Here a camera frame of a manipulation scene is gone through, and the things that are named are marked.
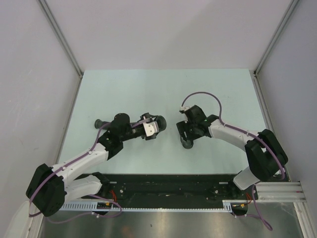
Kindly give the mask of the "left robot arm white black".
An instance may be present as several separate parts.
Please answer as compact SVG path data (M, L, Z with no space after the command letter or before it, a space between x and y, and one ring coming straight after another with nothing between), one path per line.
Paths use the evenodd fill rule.
M65 162L38 166L26 190L30 204L39 214L50 217L68 201L85 196L104 198L109 194L110 181L100 172L84 178L88 169L116 156L127 140L141 138L152 140L166 129L163 116L145 113L137 122L131 122L128 114L119 113L111 122L95 121L98 134L94 144L78 156Z

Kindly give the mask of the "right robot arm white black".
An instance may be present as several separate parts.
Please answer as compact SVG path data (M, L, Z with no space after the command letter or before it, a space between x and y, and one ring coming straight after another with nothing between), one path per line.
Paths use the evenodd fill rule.
M201 137L220 139L246 153L248 166L239 172L229 185L229 195L240 199L246 189L261 182L268 181L277 172L285 177L284 166L288 157L274 133L268 129L261 132L249 132L224 123L219 116L206 116L197 105L181 107L185 119L176 124L182 146L191 149L194 141Z

